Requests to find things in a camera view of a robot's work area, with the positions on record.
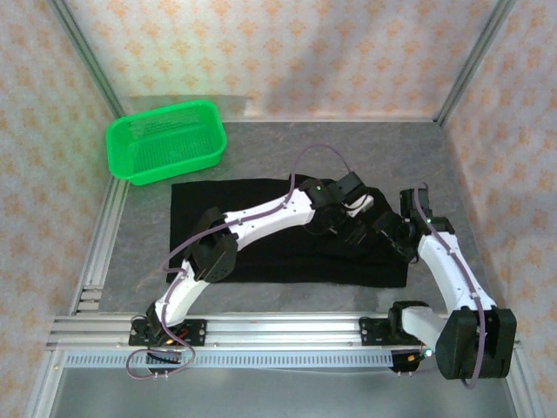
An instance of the black cloth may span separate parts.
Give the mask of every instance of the black cloth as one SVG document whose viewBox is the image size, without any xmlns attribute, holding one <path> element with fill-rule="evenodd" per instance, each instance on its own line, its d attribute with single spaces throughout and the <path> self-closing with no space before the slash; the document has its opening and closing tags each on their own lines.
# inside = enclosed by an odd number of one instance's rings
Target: black cloth
<svg viewBox="0 0 557 418">
<path fill-rule="evenodd" d="M 296 176 L 296 186 L 306 176 Z M 239 211 L 284 196 L 289 180 L 242 179 L 200 181 L 172 185 L 171 250 L 191 236 L 205 210 L 218 207 L 222 213 Z M 324 228 L 295 226 L 259 239 L 238 252 L 236 267 L 226 282 L 333 282 L 367 287 L 404 287 L 408 265 L 393 255 L 386 239 L 372 223 L 391 211 L 379 189 L 369 188 L 373 207 L 363 214 L 367 235 L 358 245 L 349 245 Z M 184 255 L 172 258 L 179 267 Z M 169 274 L 172 281 L 176 274 Z"/>
</svg>

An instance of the patterned wall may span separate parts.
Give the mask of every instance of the patterned wall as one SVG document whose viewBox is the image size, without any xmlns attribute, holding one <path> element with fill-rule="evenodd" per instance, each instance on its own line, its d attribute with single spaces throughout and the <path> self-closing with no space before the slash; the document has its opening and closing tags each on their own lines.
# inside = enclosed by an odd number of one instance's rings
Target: patterned wall
<svg viewBox="0 0 557 418">
<path fill-rule="evenodd" d="M 447 132 L 500 300 L 557 414 L 557 9 L 517 2 Z"/>
<path fill-rule="evenodd" d="M 495 0 L 70 0 L 128 112 L 437 115 Z"/>
<path fill-rule="evenodd" d="M 112 117 L 45 1 L 0 2 L 0 26 L 0 415 L 17 417 L 84 262 Z"/>
</svg>

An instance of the black towel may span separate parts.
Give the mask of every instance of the black towel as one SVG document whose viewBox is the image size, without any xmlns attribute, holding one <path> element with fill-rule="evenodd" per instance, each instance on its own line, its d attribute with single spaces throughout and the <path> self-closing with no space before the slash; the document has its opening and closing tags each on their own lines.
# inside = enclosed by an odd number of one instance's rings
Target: black towel
<svg viewBox="0 0 557 418">
<path fill-rule="evenodd" d="M 297 175 L 296 185 L 308 179 Z M 289 180 L 242 179 L 172 185 L 171 250 L 191 236 L 206 209 L 239 211 L 284 196 Z M 227 282 L 333 282 L 367 287 L 404 287 L 408 265 L 397 259 L 386 239 L 371 227 L 393 209 L 379 189 L 369 188 L 373 207 L 363 214 L 367 235 L 358 245 L 346 244 L 333 233 L 295 226 L 259 239 L 238 253 Z M 170 267 L 181 266 L 183 254 Z M 175 273 L 169 274 L 171 282 Z"/>
</svg>

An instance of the floral wallpaper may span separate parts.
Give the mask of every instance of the floral wallpaper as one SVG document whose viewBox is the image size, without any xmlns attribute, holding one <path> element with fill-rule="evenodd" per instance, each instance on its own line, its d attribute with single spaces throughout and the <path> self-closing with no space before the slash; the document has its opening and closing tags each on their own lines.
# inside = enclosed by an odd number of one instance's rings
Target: floral wallpaper
<svg viewBox="0 0 557 418">
<path fill-rule="evenodd" d="M 45 1 L 0 2 L 0 25 L 0 415 L 18 417 L 84 263 L 112 116 Z"/>
<path fill-rule="evenodd" d="M 128 112 L 437 116 L 495 0 L 69 0 Z"/>
<path fill-rule="evenodd" d="M 446 132 L 498 293 L 557 416 L 557 9 L 517 2 Z"/>
</svg>

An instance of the green basket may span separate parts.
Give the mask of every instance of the green basket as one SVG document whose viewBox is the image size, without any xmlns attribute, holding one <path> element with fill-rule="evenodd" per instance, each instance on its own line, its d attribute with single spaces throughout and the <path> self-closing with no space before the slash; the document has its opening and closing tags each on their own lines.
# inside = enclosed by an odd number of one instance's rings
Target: green basket
<svg viewBox="0 0 557 418">
<path fill-rule="evenodd" d="M 114 177 L 146 185 L 218 164 L 226 133 L 217 106 L 193 100 L 114 121 L 106 147 Z"/>
</svg>

